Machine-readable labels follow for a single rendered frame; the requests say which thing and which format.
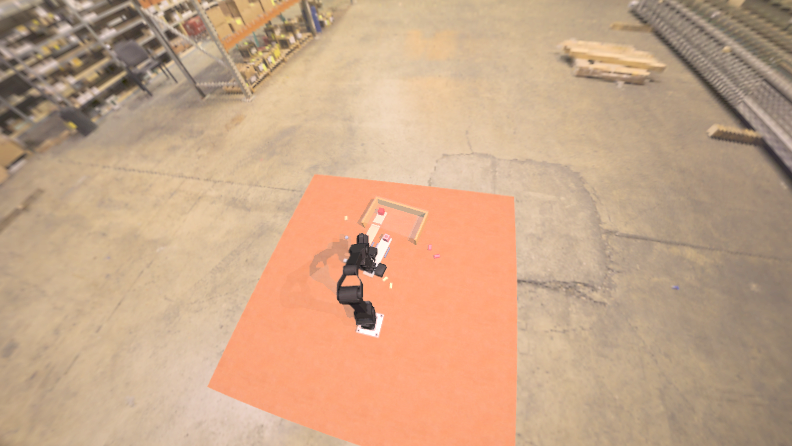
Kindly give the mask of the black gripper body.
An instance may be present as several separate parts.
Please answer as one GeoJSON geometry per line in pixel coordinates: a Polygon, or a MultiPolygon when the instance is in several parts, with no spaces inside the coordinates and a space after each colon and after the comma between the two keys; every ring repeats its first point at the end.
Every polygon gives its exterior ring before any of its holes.
{"type": "Polygon", "coordinates": [[[369,270],[374,271],[375,276],[382,278],[387,269],[387,266],[385,264],[378,263],[377,267],[375,267],[375,262],[373,262],[373,260],[371,259],[372,256],[369,257],[370,257],[370,261],[366,265],[360,265],[359,268],[366,271],[369,270]]]}

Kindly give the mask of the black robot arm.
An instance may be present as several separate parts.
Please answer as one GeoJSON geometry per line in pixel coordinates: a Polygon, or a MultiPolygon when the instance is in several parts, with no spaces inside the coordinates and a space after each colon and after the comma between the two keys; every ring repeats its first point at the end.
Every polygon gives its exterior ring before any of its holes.
{"type": "Polygon", "coordinates": [[[359,233],[356,236],[356,244],[352,244],[348,250],[350,256],[342,267],[342,276],[337,282],[337,301],[342,305],[350,305],[355,311],[354,316],[356,326],[361,325],[361,329],[372,330],[375,329],[376,313],[371,301],[364,301],[363,298],[363,283],[361,282],[358,273],[359,266],[366,265],[372,256],[373,261],[376,261],[378,255],[378,248],[370,246],[369,236],[359,233]],[[342,286],[344,279],[347,276],[356,276],[360,285],[347,285],[342,286]],[[362,328],[363,327],[363,328],[362,328]]]}

